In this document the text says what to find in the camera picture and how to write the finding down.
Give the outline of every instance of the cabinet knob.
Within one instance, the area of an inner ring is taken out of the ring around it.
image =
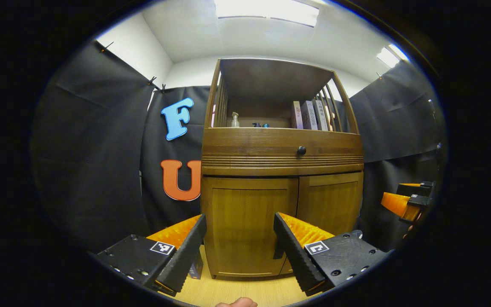
[[[304,147],[304,146],[298,146],[297,154],[299,156],[302,156],[302,155],[306,154],[306,147]]]

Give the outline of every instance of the orange letter u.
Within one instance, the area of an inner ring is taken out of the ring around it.
[[[162,185],[164,192],[174,200],[183,200],[189,202],[196,200],[200,196],[200,161],[192,160],[187,163],[191,169],[191,188],[188,191],[183,191],[177,186],[177,170],[183,165],[181,161],[164,160],[160,163],[163,169]]]

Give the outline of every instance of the wooden cabinet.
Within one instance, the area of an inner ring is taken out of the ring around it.
[[[343,131],[328,82],[343,100]],[[291,128],[293,101],[321,100],[329,131]],[[240,128],[231,128],[238,112]],[[252,122],[270,128],[253,128]],[[289,61],[218,60],[202,142],[201,204],[212,276],[292,272],[276,253],[275,212],[335,235],[351,231],[363,190],[355,115],[335,72]]]
[[[278,275],[285,257],[274,258],[274,214],[295,215],[298,179],[235,179],[202,181],[204,236],[212,275],[261,277]]]

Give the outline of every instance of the white wall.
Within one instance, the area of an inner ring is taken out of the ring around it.
[[[354,76],[347,72],[342,72],[341,70],[336,70],[335,68],[319,65],[312,62],[298,61],[292,58],[280,58],[274,56],[213,56],[208,58],[196,58],[189,61],[175,63],[166,76],[166,89],[182,86],[211,85],[213,70],[215,70],[215,65],[218,58],[275,58],[279,60],[289,60],[304,64],[310,64],[328,70],[334,70],[341,80],[348,97],[355,95],[358,91],[364,89],[367,85],[371,83],[362,78],[359,78],[358,76]],[[333,93],[334,98],[341,101],[341,96],[338,94],[337,88],[333,84],[333,82],[329,82],[329,88],[331,89],[331,93]]]
[[[162,83],[165,83],[173,62],[150,30],[141,12],[115,25],[97,40],[103,46],[114,41],[107,50],[145,78],[150,80],[156,76],[154,83],[157,86],[162,87]]]

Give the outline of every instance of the soap dispenser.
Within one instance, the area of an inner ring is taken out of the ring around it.
[[[230,124],[231,127],[239,127],[240,122],[238,121],[238,113],[232,112],[232,124]]]

